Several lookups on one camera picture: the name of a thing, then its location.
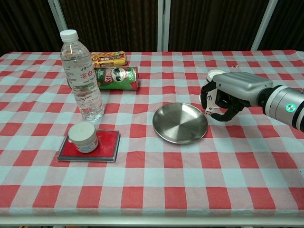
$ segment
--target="green pringles can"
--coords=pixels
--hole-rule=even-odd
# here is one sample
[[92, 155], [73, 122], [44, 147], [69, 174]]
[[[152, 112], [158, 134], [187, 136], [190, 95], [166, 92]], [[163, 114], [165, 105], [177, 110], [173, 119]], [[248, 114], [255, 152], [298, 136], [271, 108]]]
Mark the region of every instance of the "green pringles can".
[[96, 68], [97, 84], [102, 89], [137, 90], [137, 67]]

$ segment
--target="yellow snack box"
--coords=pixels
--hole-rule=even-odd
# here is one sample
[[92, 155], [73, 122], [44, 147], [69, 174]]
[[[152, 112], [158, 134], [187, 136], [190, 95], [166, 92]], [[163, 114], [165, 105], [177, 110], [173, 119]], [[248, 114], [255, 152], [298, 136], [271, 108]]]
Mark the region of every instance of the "yellow snack box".
[[94, 68], [117, 67], [127, 64], [127, 55], [124, 51], [101, 52], [92, 54]]

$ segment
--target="green indicator light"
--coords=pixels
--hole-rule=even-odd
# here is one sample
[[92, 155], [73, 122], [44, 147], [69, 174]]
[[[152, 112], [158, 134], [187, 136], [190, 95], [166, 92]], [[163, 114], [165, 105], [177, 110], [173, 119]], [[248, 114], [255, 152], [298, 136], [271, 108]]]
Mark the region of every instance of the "green indicator light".
[[289, 103], [288, 105], [286, 105], [286, 111], [289, 112], [289, 113], [292, 113], [293, 111], [295, 111], [295, 104], [293, 103]]

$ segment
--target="tablecloth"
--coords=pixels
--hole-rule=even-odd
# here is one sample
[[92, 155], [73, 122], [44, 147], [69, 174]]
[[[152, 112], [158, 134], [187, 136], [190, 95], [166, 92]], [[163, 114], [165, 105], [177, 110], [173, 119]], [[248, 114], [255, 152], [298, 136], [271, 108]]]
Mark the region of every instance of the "tablecloth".
[[202, 110], [212, 69], [245, 71], [274, 85], [304, 87], [300, 51], [127, 53], [137, 91], [102, 91], [98, 129], [121, 133], [117, 161], [57, 161], [72, 124], [82, 120], [59, 53], [0, 58], [0, 215], [301, 216], [304, 133], [245, 108], [222, 123], [208, 116], [193, 144], [164, 141], [154, 112], [185, 102]]

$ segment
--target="white lid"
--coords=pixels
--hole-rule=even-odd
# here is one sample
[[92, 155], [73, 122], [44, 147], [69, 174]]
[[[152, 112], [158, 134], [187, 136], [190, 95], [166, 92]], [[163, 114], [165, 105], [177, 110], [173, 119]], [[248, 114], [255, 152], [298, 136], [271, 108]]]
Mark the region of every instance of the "white lid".
[[68, 137], [73, 142], [82, 142], [89, 139], [95, 133], [95, 127], [89, 122], [74, 124], [68, 131]]
[[223, 73], [225, 73], [225, 71], [217, 70], [217, 69], [216, 70], [211, 70], [211, 71], [208, 72], [207, 80], [209, 82], [211, 82], [214, 75], [221, 75]]
[[63, 42], [74, 42], [78, 40], [77, 31], [74, 29], [63, 30], [60, 32], [60, 37]]

